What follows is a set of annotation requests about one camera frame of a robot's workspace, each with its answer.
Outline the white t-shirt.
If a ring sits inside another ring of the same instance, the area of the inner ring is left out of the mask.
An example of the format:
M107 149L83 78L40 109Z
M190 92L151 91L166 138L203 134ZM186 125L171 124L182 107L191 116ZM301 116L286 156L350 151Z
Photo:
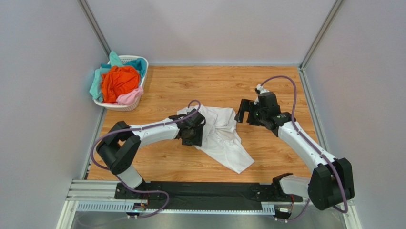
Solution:
M202 105L199 112L205 117L206 124L202 145L197 149L238 174L254 163L237 133L234 109Z

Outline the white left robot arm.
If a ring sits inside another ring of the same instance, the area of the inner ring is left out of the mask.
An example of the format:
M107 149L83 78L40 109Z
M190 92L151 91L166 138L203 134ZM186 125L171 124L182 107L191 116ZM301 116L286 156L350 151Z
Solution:
M117 122L95 150L107 170L127 187L136 189L144 179L132 164L137 151L164 140L180 139L184 146L201 146L206 118L196 109L147 125Z

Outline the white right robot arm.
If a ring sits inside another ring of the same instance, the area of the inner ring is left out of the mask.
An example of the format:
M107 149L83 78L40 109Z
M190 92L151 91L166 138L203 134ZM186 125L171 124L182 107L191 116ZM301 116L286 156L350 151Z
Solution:
M259 92L256 100L242 99L235 116L241 123L263 126L287 143L312 173L310 178L285 173L274 177L272 186L278 195L295 195L312 201L319 210L335 207L355 197L353 170L346 158L337 158L324 150L301 128L289 112L281 112L273 92Z

